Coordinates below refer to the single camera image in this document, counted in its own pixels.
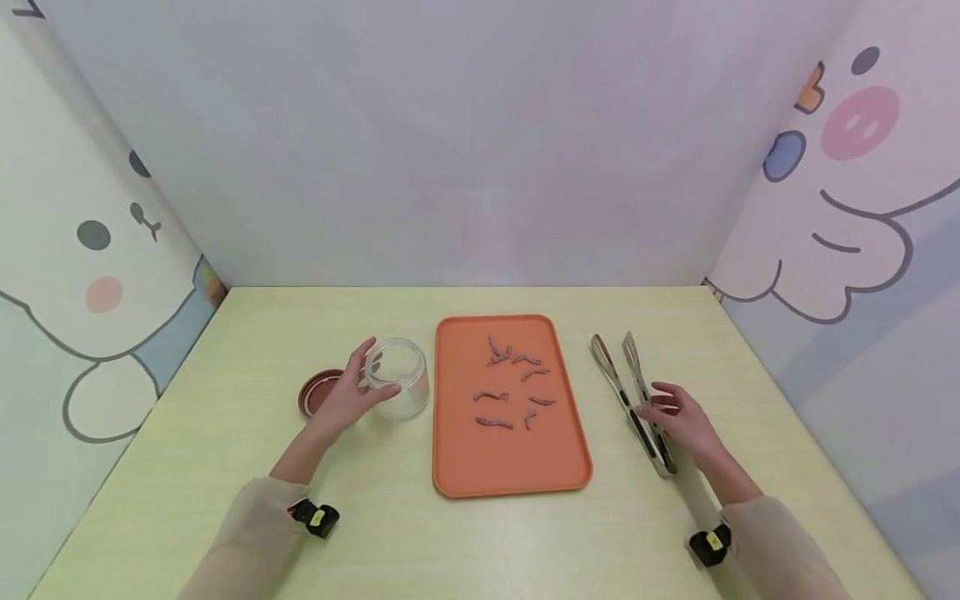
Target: sleeve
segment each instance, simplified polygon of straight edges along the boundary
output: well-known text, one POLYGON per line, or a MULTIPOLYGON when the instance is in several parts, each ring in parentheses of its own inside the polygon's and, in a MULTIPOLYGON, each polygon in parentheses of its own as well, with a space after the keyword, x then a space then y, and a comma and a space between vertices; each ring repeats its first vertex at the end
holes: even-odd
POLYGON ((827 557, 776 498, 725 507, 732 552, 764 600, 850 600, 827 557))
POLYGON ((241 488, 178 599, 262 600, 303 532, 287 509, 308 495, 271 477, 241 488))

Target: metal tongs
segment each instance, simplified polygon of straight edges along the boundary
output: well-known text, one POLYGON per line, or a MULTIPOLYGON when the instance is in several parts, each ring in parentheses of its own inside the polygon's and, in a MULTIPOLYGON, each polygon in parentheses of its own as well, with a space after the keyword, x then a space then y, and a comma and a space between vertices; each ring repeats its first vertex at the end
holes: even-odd
POLYGON ((650 462, 653 463, 657 473, 660 475, 660 477, 669 477, 672 473, 677 472, 676 465, 673 464, 672 459, 669 459, 669 465, 673 468, 672 471, 670 470, 667 462, 663 459, 662 452, 659 451, 658 445, 653 441, 653 434, 647 430, 646 425, 634 412, 634 407, 631 405, 630 399, 627 397, 627 393, 623 389, 623 382, 620 381, 620 375, 617 374, 616 367, 613 366, 613 360, 610 357, 610 353, 607 351, 607 345, 603 343, 603 339, 601 339, 601 337, 597 334, 594 334, 593 337, 590 338, 590 352, 593 354, 594 360, 596 360, 597 365, 600 367, 600 371, 606 376, 608 383, 610 383, 613 391, 616 393, 618 403, 620 403, 623 409, 627 412, 627 417, 630 419, 631 425, 634 427, 634 430, 643 441, 643 446, 644 449, 646 449, 647 457, 650 459, 650 462))
MULTIPOLYGON (((640 370, 640 354, 636 351, 636 342, 634 341, 634 332, 628 331, 623 338, 623 353, 627 355, 627 364, 630 365, 630 371, 634 374, 634 383, 636 392, 640 394, 640 402, 650 403, 650 390, 647 389, 647 382, 643 380, 643 372, 640 370)), ((656 423, 647 423, 653 433, 654 445, 657 447, 659 459, 663 462, 667 472, 672 475, 677 474, 677 463, 670 454, 670 447, 666 444, 666 432, 656 423)))

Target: clear glass jar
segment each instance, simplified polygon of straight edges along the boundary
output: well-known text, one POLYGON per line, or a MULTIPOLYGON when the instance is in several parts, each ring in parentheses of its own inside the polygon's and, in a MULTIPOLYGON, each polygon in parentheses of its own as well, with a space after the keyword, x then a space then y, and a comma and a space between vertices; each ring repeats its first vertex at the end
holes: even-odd
POLYGON ((367 353, 364 375, 373 389, 391 383, 400 386, 397 396, 377 405, 377 410, 387 419, 410 419, 423 410, 430 399, 426 358, 420 347, 410 340, 390 338, 377 344, 367 353))

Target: right hand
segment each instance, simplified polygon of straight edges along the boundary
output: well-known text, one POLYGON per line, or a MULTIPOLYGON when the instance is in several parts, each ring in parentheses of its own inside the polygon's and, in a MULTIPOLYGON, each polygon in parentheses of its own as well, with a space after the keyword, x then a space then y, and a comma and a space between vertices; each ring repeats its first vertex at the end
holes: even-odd
POLYGON ((663 427, 671 439, 690 452, 698 468, 710 458, 718 458, 726 453, 727 450, 710 424, 707 413, 693 396, 672 383, 655 381, 653 387, 665 394, 652 396, 650 402, 661 406, 676 406, 679 410, 661 410, 644 403, 636 408, 636 414, 641 419, 663 427))
POLYGON ((377 390, 361 385, 367 352, 374 344, 376 338, 370 338, 353 351, 344 374, 307 423, 307 428, 328 444, 335 442, 345 429, 360 420, 373 406, 400 393, 400 386, 395 383, 377 390))

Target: brown jar lid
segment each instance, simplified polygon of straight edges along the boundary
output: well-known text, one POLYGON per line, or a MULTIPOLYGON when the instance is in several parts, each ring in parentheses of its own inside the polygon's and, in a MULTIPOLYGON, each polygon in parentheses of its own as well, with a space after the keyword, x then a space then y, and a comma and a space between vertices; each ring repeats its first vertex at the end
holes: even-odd
POLYGON ((297 398, 300 412, 308 419, 313 417, 343 374, 343 369, 327 369, 307 379, 297 398))

